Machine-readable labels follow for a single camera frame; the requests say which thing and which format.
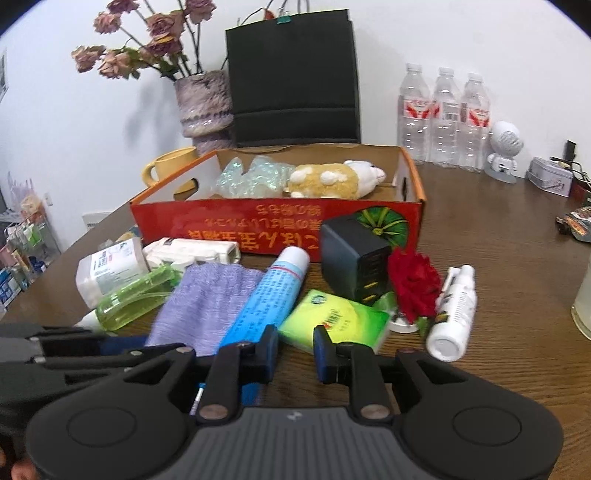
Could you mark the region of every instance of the plush animal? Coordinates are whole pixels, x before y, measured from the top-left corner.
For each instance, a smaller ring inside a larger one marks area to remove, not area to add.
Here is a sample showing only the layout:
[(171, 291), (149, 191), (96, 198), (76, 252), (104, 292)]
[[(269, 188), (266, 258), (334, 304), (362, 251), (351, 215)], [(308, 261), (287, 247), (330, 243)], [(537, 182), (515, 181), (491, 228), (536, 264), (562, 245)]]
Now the plush animal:
[(346, 160), (323, 165), (300, 165), (287, 183), (292, 198), (356, 200), (370, 194), (386, 173), (368, 161)]

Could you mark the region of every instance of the purple cloth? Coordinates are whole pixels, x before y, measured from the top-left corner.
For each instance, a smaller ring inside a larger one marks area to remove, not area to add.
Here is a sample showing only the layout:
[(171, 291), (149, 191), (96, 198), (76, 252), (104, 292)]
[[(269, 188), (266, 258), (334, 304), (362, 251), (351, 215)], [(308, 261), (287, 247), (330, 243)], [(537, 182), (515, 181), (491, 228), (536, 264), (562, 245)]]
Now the purple cloth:
[(163, 305), (146, 345), (182, 342), (213, 355), (263, 272), (241, 265), (192, 265)]

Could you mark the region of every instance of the black paper bag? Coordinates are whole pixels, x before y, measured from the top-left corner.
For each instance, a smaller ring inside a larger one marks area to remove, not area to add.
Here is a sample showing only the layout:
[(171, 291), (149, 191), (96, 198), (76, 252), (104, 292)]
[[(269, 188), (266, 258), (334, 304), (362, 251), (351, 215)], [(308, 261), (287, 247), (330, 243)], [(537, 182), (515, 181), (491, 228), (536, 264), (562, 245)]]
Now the black paper bag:
[(348, 10), (243, 25), (226, 43), (239, 147), (360, 143)]

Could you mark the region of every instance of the green spray bottle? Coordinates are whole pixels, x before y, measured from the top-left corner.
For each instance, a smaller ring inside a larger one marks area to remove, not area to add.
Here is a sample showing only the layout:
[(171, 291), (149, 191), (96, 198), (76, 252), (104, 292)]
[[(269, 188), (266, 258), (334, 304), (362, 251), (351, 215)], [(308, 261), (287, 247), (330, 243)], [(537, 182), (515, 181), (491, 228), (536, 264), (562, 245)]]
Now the green spray bottle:
[(179, 284), (181, 274), (164, 264), (103, 297), (75, 326), (112, 332), (160, 307)]

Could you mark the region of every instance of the pumpkin graphic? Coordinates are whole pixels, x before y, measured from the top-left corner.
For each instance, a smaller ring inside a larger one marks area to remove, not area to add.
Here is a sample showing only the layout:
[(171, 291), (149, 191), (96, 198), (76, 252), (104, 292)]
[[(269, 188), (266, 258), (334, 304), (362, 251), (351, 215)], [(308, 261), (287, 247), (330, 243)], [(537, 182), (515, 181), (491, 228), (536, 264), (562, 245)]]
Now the pumpkin graphic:
[(406, 247), (408, 241), (408, 221), (398, 212), (388, 207), (369, 207), (360, 210), (355, 217), (361, 225), (383, 238), (392, 247)]

